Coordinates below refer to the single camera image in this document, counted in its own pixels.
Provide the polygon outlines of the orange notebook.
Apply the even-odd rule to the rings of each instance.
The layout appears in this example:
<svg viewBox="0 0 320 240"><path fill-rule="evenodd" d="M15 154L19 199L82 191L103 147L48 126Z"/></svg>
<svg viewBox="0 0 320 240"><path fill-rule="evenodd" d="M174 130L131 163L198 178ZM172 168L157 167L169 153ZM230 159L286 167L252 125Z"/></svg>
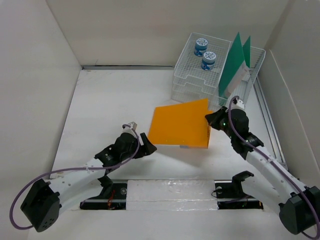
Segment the orange notebook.
<svg viewBox="0 0 320 240"><path fill-rule="evenodd" d="M211 114L207 98L154 109L148 139L154 145L207 149L211 127L205 118Z"/></svg>

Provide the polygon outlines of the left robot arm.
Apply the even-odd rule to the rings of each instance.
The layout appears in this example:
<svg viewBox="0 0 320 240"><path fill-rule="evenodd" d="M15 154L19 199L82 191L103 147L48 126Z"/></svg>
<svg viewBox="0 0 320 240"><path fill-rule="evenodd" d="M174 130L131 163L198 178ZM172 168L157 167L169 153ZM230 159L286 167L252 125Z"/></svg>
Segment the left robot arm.
<svg viewBox="0 0 320 240"><path fill-rule="evenodd" d="M116 141L97 153L84 167L72 169L63 177L36 180L20 209L38 233L50 228L73 205L90 198L108 199L113 195L109 173L126 161L139 159L157 150L145 133L123 132Z"/></svg>

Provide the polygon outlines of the blue white jar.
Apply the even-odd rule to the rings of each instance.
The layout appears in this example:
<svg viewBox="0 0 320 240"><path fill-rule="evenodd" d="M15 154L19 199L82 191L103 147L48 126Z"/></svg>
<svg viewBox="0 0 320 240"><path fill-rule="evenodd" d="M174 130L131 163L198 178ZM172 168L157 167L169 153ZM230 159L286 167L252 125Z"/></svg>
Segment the blue white jar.
<svg viewBox="0 0 320 240"><path fill-rule="evenodd" d="M194 45L194 54L198 57L202 57L208 48L208 40L206 38L198 38Z"/></svg>
<svg viewBox="0 0 320 240"><path fill-rule="evenodd" d="M200 67L205 71L211 71L216 62L217 55L212 51L206 51L201 60Z"/></svg>

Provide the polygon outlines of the green notebook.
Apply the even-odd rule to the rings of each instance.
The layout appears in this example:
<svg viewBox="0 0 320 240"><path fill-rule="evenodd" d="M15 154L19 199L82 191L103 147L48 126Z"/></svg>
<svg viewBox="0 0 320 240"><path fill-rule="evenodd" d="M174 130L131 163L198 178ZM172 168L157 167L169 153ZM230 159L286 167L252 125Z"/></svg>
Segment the green notebook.
<svg viewBox="0 0 320 240"><path fill-rule="evenodd" d="M218 96L228 99L249 73L251 66L251 37L244 44L238 32L228 51L218 84Z"/></svg>

